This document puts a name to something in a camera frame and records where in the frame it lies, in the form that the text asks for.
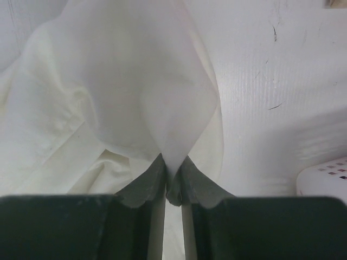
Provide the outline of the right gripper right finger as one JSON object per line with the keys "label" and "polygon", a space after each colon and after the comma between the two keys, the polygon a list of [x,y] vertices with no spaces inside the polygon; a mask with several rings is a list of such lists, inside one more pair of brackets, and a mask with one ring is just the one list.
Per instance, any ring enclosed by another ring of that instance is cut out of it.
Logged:
{"label": "right gripper right finger", "polygon": [[332,197],[236,197],[186,158],[179,185],[186,259],[346,259],[346,205]]}

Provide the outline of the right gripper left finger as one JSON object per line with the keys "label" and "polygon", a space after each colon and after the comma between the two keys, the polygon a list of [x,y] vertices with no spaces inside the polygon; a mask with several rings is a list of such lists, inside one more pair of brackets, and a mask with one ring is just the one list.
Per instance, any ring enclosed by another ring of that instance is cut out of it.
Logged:
{"label": "right gripper left finger", "polygon": [[161,259],[166,167],[116,194],[1,198],[1,259]]}

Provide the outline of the cream white t shirt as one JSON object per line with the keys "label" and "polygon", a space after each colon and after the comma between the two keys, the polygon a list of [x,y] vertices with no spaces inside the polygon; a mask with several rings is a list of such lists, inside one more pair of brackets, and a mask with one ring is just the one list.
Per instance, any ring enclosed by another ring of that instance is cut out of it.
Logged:
{"label": "cream white t shirt", "polygon": [[1,74],[1,198],[116,194],[161,156],[161,259],[186,259],[186,158],[219,175],[223,129],[209,55],[183,1],[69,1]]}

